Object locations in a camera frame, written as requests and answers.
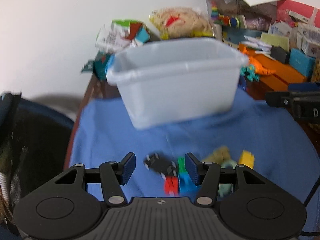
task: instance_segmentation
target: orange box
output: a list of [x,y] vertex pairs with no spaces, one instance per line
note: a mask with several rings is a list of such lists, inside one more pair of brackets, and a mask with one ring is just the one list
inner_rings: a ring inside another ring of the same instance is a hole
[[[239,44],[239,50],[244,49],[243,44]],[[261,82],[265,83],[274,91],[286,91],[290,83],[303,83],[307,77],[301,75],[297,70],[280,61],[273,60],[263,54],[254,54],[254,50],[247,48],[249,52],[262,64],[263,67],[275,70],[276,73],[271,76],[260,76]]]

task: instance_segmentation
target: table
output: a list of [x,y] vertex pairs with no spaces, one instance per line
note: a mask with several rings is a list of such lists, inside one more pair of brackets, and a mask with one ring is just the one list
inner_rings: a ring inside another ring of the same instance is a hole
[[[267,85],[262,82],[248,82],[247,81],[248,94],[255,100],[263,100],[264,95],[267,91],[272,91]],[[95,75],[92,75],[87,90],[85,92],[84,98],[80,104],[80,108],[77,114],[76,122],[73,127],[70,141],[65,157],[64,169],[69,167],[69,161],[71,157],[71,150],[73,147],[73,141],[76,131],[79,127],[79,120],[82,109],[94,98],[117,98],[120,97],[120,93],[115,86],[110,86],[107,81],[99,81]],[[310,141],[314,145],[317,153],[320,155],[320,135],[312,130],[307,123],[298,122],[302,129],[305,131]]]

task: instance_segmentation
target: white plastic bin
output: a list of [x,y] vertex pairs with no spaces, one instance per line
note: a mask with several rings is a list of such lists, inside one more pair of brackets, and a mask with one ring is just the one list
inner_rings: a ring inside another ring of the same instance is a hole
[[107,81],[118,86],[134,127],[145,129],[229,110],[247,63],[213,38],[157,41],[117,53]]

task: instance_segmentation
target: green toy block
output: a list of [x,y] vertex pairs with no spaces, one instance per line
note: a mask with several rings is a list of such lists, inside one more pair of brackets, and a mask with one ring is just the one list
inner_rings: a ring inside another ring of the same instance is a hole
[[184,158],[183,157],[179,157],[178,158],[178,168],[179,168],[179,173],[186,173],[187,170],[184,167]]

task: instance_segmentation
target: orange toy dinosaur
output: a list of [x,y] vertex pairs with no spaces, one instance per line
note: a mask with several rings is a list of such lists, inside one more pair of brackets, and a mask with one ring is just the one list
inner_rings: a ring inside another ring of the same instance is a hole
[[276,71],[270,70],[262,66],[262,64],[254,58],[254,55],[256,54],[255,51],[247,51],[247,48],[244,47],[244,49],[241,51],[243,54],[249,56],[249,65],[254,65],[255,73],[258,75],[263,76],[269,76],[273,75]]

